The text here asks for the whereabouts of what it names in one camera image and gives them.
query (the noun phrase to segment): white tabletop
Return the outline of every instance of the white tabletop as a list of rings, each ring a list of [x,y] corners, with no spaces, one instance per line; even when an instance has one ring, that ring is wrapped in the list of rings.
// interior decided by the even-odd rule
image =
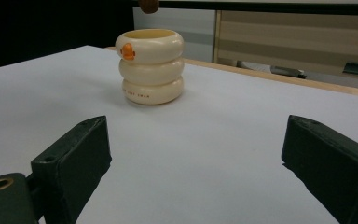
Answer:
[[[0,175],[106,115],[113,161],[77,223],[337,223],[282,166],[288,116],[358,142],[358,96],[186,64],[166,105],[124,97],[119,58],[83,47],[0,68]]]

